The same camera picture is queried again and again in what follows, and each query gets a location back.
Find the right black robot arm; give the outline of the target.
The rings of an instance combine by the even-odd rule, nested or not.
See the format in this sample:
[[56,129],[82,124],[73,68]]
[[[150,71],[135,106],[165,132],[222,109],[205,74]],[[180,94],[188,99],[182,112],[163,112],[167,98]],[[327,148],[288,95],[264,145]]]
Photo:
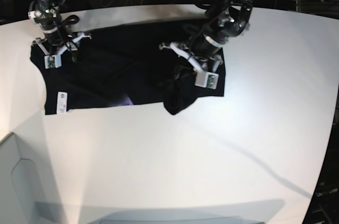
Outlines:
[[79,44],[82,39],[92,36],[86,32],[71,32],[70,27],[79,22],[77,15],[63,19],[60,8],[66,0],[35,0],[31,2],[28,18],[42,31],[44,38],[36,38],[36,44],[44,54],[46,69],[61,67],[61,56],[68,51],[72,61],[76,62]]

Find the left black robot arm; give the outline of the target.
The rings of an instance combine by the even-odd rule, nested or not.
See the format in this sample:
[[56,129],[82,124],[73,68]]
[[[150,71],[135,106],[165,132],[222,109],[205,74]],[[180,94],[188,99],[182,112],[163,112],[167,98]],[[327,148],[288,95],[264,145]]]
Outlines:
[[161,43],[159,49],[168,49],[185,59],[193,68],[195,85],[215,89],[223,63],[220,50],[229,38],[241,35],[249,28],[254,0],[215,0],[206,8],[206,23],[201,25],[186,42]]

